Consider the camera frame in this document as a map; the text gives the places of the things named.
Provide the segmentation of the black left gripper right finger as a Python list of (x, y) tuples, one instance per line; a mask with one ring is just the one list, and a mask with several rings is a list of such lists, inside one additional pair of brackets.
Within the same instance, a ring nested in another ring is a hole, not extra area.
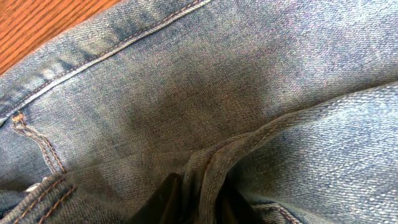
[(216, 199), (215, 217), (217, 224), (263, 224), (248, 201), (234, 185), (225, 179)]

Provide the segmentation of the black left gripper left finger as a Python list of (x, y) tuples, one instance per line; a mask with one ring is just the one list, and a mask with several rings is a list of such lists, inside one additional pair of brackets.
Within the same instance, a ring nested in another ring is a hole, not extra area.
[(181, 177), (170, 173), (128, 224), (177, 224), (181, 216)]

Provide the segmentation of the medium blue denim jeans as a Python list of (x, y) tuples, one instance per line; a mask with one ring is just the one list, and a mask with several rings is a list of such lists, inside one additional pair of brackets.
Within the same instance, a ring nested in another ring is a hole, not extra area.
[(397, 222), (396, 1), (123, 1), (1, 77), (1, 222)]

